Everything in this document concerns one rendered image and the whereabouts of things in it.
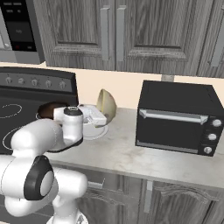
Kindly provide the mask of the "grey wood base cupboard door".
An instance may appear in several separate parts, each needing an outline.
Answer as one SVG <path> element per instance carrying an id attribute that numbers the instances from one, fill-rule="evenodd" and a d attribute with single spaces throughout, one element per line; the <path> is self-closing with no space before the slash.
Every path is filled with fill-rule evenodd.
<path id="1" fill-rule="evenodd" d="M 77 203 L 89 224 L 138 223 L 138 199 L 121 192 L 88 189 Z"/>
<path id="2" fill-rule="evenodd" d="M 153 181 L 143 224 L 224 224 L 224 192 Z"/>

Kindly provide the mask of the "grey wall socket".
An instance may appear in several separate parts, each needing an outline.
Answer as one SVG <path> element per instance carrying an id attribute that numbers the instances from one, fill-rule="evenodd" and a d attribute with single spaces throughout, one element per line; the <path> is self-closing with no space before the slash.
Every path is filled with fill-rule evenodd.
<path id="1" fill-rule="evenodd" d="M 175 75 L 162 74 L 161 81 L 174 82 Z"/>

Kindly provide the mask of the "white round plate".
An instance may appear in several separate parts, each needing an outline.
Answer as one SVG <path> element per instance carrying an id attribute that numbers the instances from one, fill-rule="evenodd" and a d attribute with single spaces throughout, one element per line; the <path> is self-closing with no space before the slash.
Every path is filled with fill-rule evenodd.
<path id="1" fill-rule="evenodd" d="M 85 140 L 95 140 L 107 134 L 109 127 L 107 125 L 96 128 L 92 123 L 83 124 L 83 138 Z"/>

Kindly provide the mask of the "black stove with hob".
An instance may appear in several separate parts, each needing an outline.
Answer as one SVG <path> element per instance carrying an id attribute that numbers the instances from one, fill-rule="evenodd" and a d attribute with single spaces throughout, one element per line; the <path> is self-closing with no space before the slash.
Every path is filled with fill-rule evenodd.
<path id="1" fill-rule="evenodd" d="M 12 78 L 7 84 L 6 77 Z M 24 85 L 18 79 L 24 78 Z M 32 80 L 38 80 L 34 87 Z M 46 81 L 52 86 L 46 87 Z M 60 89 L 60 82 L 66 87 Z M 11 155 L 11 138 L 24 125 L 36 121 L 39 106 L 48 102 L 66 102 L 68 106 L 79 104 L 75 73 L 59 70 L 0 67 L 0 155 Z"/>

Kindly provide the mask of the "black toaster oven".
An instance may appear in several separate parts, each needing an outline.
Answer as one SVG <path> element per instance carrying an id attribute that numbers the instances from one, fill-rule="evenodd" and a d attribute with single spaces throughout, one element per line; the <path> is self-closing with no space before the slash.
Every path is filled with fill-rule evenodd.
<path id="1" fill-rule="evenodd" d="M 208 116 L 200 125 L 194 122 L 179 122 L 155 118 L 143 118 L 140 109 L 167 111 L 179 114 Z M 220 119 L 220 127 L 213 120 Z M 136 113 L 136 145 L 167 151 L 178 151 L 211 157 L 217 148 L 224 130 L 224 107 L 213 86 L 146 80 Z M 208 135 L 214 133 L 213 141 Z M 211 147 L 210 154 L 204 152 Z"/>

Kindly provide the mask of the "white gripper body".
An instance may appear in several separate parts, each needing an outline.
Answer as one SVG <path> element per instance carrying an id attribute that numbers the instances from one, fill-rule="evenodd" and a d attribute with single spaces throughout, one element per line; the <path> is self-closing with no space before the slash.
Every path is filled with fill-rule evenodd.
<path id="1" fill-rule="evenodd" d="M 95 127 L 105 126 L 107 124 L 106 116 L 96 106 L 81 104 L 79 109 L 83 114 L 84 123 L 91 123 Z"/>

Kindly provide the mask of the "pale yellow rounded food item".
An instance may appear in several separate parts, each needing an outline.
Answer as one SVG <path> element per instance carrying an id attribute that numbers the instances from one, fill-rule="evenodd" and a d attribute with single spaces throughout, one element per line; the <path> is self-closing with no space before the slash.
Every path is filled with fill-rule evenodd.
<path id="1" fill-rule="evenodd" d="M 116 116 L 116 101 L 112 94 L 105 89 L 100 91 L 96 107 L 107 118 L 107 123 L 110 123 Z"/>

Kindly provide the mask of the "grey microwave oven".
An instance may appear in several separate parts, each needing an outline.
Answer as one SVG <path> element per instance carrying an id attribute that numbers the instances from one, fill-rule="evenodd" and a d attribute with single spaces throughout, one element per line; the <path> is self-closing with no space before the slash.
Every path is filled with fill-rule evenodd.
<path id="1" fill-rule="evenodd" d="M 0 62 L 44 61 L 33 0 L 0 0 Z"/>

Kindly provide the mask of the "grey wood drawer front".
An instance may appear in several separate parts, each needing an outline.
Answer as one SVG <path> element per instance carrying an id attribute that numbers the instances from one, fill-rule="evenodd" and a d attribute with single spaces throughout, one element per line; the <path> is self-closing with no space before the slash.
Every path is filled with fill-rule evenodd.
<path id="1" fill-rule="evenodd" d="M 102 189 L 120 192 L 124 192 L 125 190 L 124 176 L 122 175 L 91 170 L 84 170 L 83 173 L 87 176 L 88 181 L 97 183 L 104 182 Z"/>

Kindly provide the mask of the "dark brown round pan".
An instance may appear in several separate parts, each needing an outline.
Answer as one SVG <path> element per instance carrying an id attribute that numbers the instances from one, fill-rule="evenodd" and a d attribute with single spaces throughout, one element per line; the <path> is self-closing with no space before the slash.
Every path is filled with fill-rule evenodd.
<path id="1" fill-rule="evenodd" d="M 51 101 L 45 104 L 42 104 L 38 108 L 38 114 L 37 118 L 38 119 L 44 119 L 44 118 L 49 118 L 49 119 L 54 119 L 54 110 L 56 108 L 64 108 L 67 107 L 68 103 L 63 102 L 63 101 Z"/>

